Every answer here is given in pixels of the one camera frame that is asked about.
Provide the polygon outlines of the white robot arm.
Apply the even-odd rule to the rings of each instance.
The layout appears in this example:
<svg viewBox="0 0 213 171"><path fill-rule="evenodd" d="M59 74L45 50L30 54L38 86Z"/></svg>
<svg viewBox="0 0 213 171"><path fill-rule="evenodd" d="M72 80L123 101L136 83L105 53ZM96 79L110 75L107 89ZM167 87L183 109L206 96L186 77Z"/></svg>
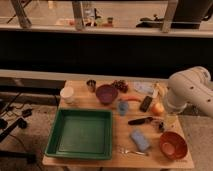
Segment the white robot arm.
<svg viewBox="0 0 213 171"><path fill-rule="evenodd" d="M201 66L172 74L168 79L168 91L163 106L168 113L181 113L187 103L195 105L213 118L213 90L209 88L210 72Z"/></svg>

